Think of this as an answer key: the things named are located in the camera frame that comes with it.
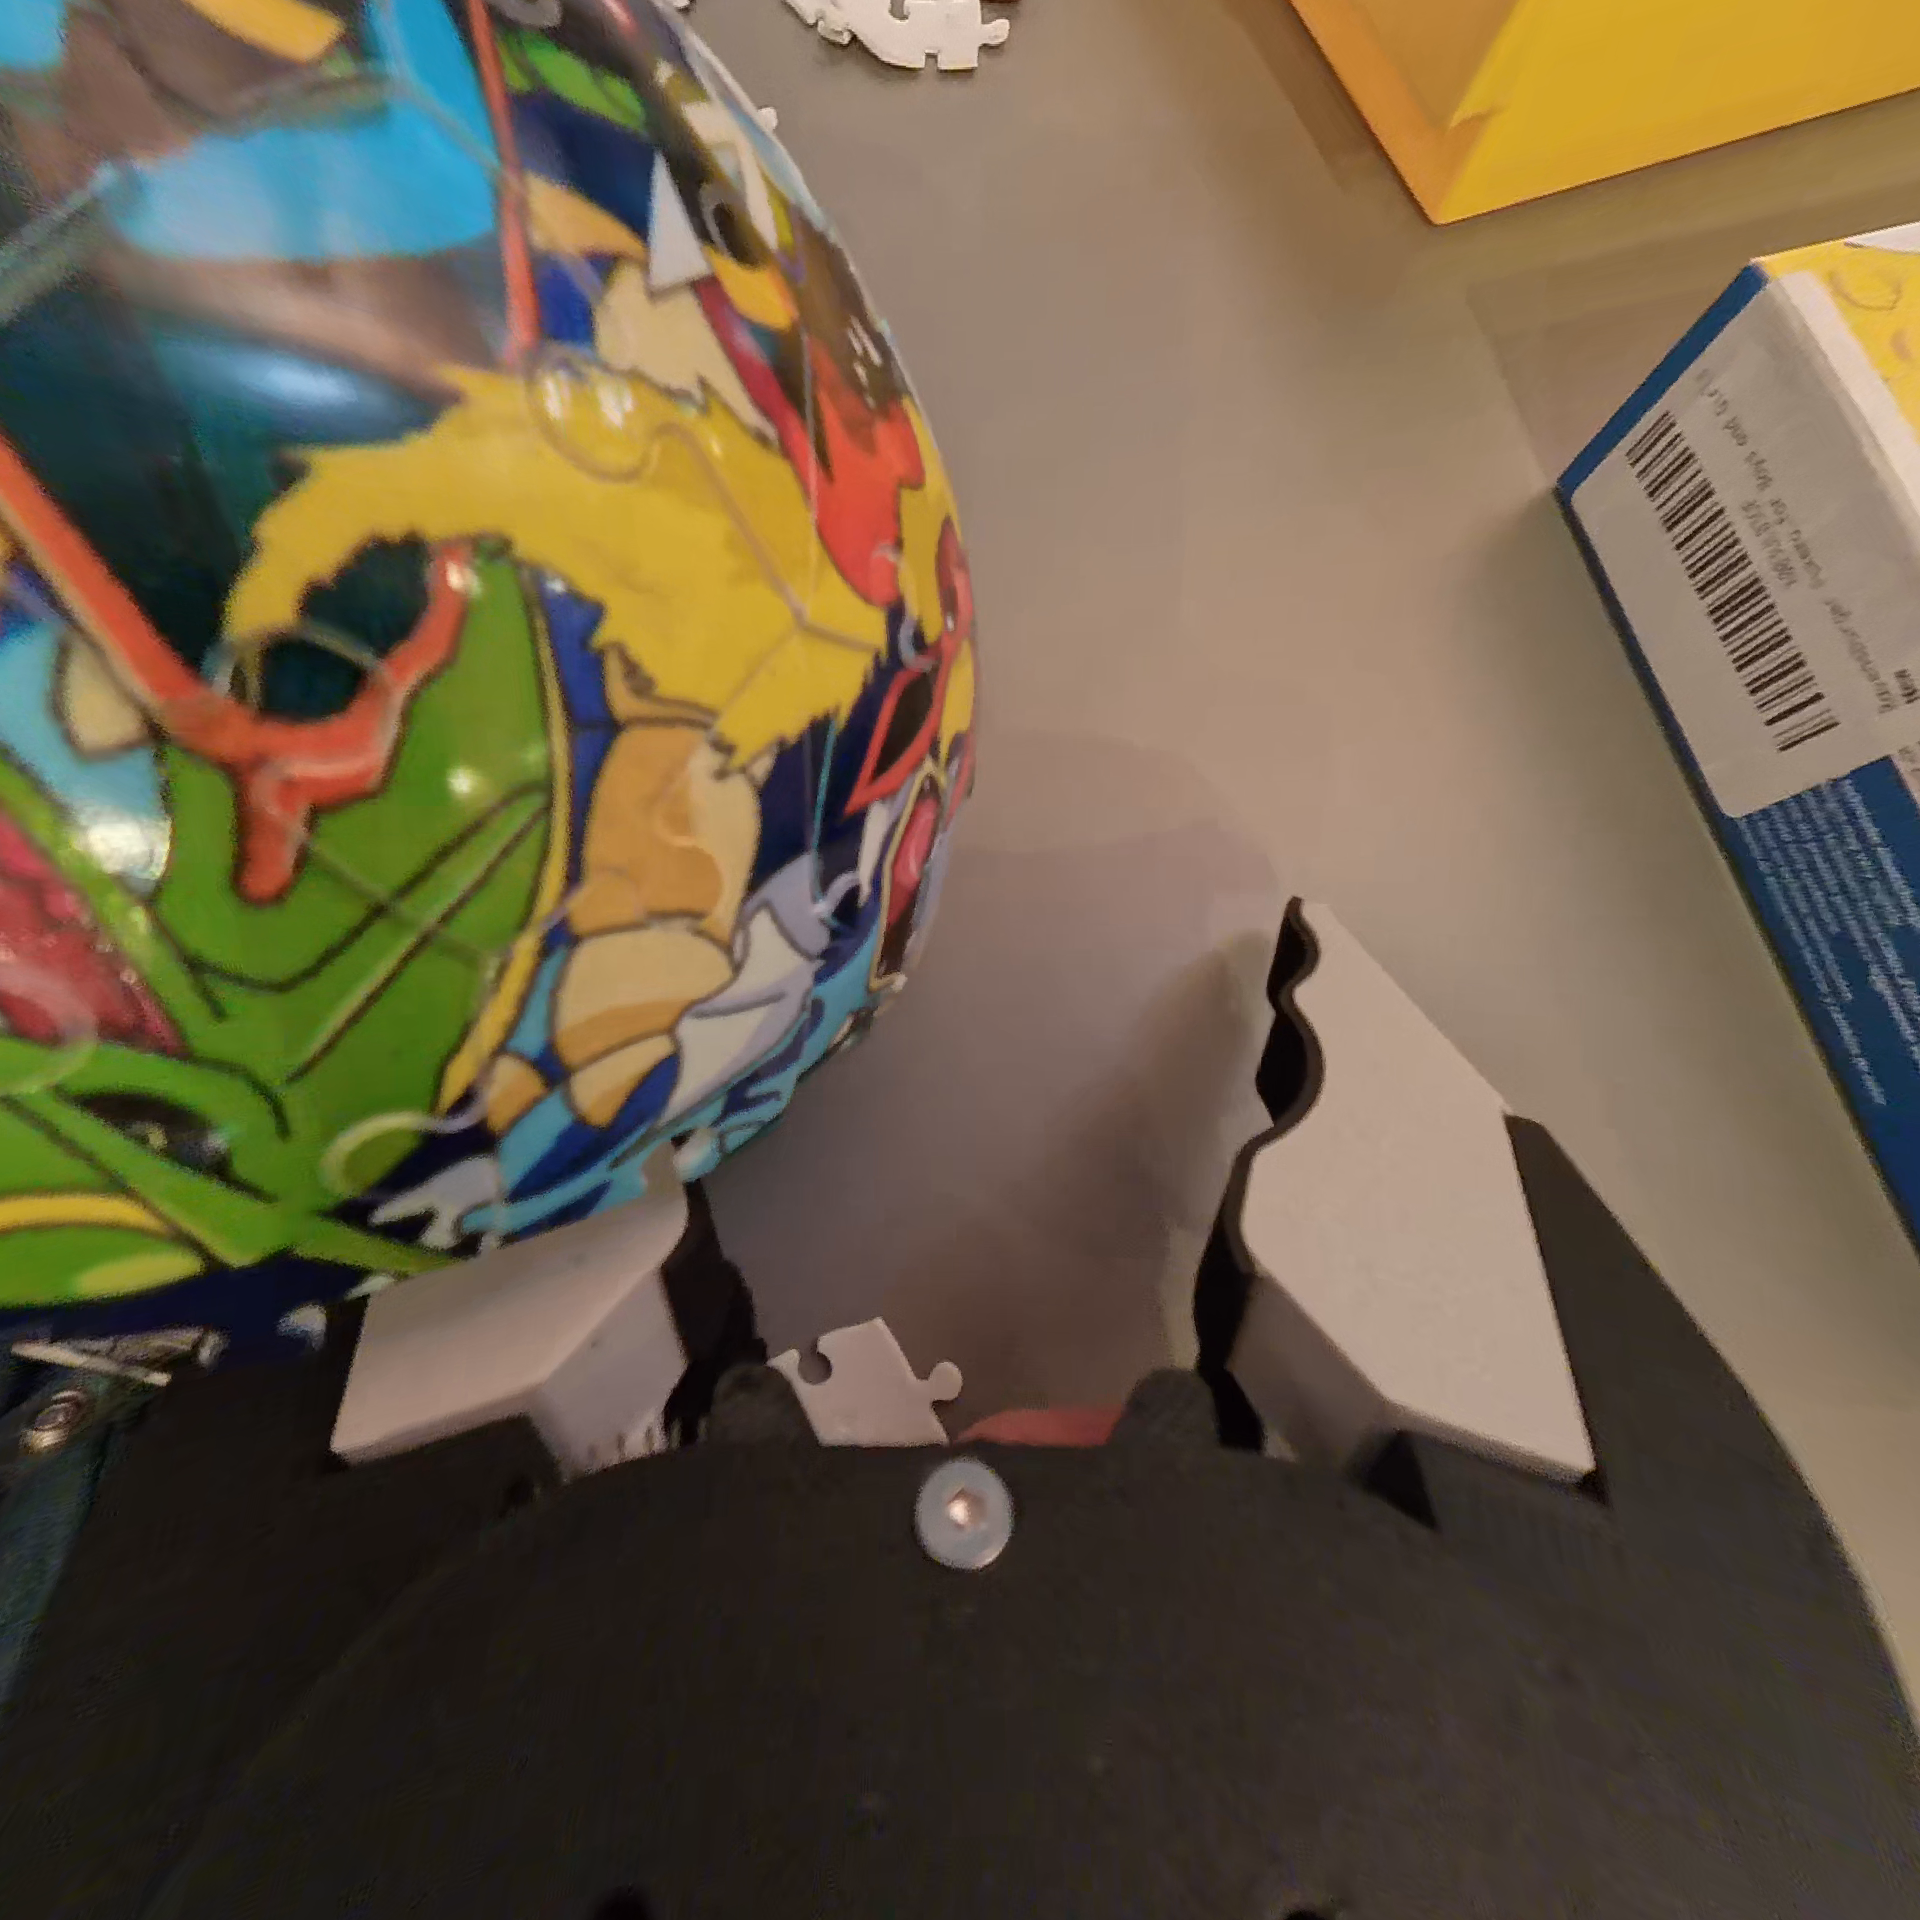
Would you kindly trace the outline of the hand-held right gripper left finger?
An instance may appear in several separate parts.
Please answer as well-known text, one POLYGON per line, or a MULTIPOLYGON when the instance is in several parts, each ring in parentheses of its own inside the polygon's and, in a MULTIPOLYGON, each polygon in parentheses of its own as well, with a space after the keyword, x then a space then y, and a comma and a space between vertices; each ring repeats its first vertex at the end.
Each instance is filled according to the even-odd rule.
POLYGON ((330 1449, 359 1466, 525 1420, 563 1474, 585 1474, 690 1442, 722 1377, 762 1359, 703 1186, 667 1179, 374 1293, 330 1449))

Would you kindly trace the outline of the red puzzle piece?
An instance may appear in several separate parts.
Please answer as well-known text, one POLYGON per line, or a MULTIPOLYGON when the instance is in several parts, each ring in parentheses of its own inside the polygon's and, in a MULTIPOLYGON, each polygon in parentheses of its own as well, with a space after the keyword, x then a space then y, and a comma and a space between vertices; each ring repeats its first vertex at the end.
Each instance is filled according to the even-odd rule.
POLYGON ((1091 1449, 1112 1438, 1120 1403, 1017 1405, 978 1418, 959 1444, 1091 1449))

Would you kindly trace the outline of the colourful puzzle ball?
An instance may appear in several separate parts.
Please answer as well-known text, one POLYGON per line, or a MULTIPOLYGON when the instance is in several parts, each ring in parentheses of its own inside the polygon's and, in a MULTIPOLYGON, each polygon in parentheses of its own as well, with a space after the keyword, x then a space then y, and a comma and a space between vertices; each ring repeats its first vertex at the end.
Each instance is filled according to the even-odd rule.
POLYGON ((4 4, 4 1343, 703 1177, 975 768, 887 328, 673 4, 4 4))

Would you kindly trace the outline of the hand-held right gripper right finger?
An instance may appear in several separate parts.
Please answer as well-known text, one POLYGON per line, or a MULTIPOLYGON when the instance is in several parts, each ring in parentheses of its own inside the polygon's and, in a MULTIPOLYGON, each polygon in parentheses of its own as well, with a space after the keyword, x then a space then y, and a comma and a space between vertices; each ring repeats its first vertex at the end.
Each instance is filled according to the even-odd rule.
POLYGON ((1589 1476, 1507 1100, 1321 903, 1290 900, 1263 998, 1264 1124, 1194 1283, 1227 1425, 1353 1474, 1413 1436, 1589 1476))

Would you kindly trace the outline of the white puzzle piece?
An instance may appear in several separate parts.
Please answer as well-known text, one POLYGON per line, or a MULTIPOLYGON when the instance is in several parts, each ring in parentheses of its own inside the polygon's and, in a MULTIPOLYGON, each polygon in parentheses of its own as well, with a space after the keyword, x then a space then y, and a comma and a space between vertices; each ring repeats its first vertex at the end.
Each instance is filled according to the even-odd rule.
POLYGON ((810 1348, 771 1356, 789 1381, 814 1438, 827 1447, 947 1447, 943 1408, 963 1391, 951 1359, 920 1372, 876 1315, 821 1333, 810 1348))

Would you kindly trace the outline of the group of white puzzle pieces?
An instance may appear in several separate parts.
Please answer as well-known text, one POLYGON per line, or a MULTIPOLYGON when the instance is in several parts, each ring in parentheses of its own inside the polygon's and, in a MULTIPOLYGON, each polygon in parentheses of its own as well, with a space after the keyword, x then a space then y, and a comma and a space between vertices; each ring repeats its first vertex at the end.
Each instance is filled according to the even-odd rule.
POLYGON ((1000 49, 1013 18, 984 1, 784 1, 820 38, 858 45, 898 70, 972 72, 1000 49))

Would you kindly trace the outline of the blue and yellow box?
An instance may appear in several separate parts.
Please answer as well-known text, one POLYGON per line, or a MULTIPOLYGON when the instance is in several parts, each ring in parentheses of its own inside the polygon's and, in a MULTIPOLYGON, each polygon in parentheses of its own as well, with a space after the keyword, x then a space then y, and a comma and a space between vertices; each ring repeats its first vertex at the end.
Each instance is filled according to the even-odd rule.
POLYGON ((1555 499, 1918 1233, 1918 224, 1760 257, 1555 499))

